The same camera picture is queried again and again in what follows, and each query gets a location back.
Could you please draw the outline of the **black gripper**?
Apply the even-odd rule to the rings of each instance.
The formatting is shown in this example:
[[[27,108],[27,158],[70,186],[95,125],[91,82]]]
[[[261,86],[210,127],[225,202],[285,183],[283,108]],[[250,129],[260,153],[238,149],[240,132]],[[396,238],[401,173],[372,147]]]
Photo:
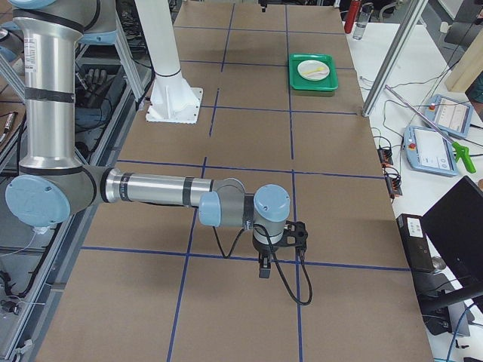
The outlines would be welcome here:
[[[268,279],[271,272],[271,261],[275,259],[273,255],[276,254],[279,247],[276,245],[269,246],[259,242],[257,239],[253,239],[252,244],[258,252],[259,278]]]

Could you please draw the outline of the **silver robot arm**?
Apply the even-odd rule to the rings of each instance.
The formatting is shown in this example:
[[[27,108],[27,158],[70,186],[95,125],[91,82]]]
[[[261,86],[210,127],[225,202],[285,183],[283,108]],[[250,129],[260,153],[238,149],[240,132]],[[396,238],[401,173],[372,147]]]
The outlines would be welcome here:
[[[33,227],[47,227],[95,204],[138,201],[195,207],[203,225],[253,233],[260,277],[286,245],[290,198],[267,185],[250,194],[236,179],[123,173],[85,165],[75,156],[75,48],[80,41],[117,37],[113,1],[15,1],[23,33],[27,153],[5,191],[10,211]]]

